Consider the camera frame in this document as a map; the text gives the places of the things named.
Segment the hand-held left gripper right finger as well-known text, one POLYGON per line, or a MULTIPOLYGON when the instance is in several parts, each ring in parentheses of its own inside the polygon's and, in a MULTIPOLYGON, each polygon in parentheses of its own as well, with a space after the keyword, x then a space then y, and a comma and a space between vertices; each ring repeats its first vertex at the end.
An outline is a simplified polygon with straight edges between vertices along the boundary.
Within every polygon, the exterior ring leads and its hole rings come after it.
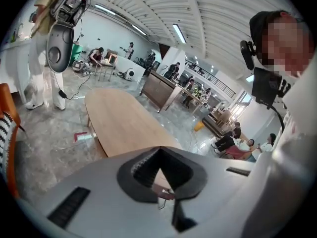
POLYGON ((175 203, 171 237, 242 238, 255 204, 252 180, 257 166, 161 148, 162 171, 175 203))

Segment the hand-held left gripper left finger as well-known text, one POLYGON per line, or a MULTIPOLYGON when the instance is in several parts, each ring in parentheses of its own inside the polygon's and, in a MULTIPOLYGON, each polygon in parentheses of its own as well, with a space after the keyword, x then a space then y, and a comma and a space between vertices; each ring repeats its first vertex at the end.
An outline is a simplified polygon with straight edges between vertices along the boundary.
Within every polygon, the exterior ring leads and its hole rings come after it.
POLYGON ((134 201, 117 183, 119 167, 141 153, 137 150, 92 162, 52 187, 35 205, 20 199, 19 206, 49 238, 172 238, 176 230, 158 205, 134 201), (61 228, 49 215, 78 187, 90 193, 61 228))

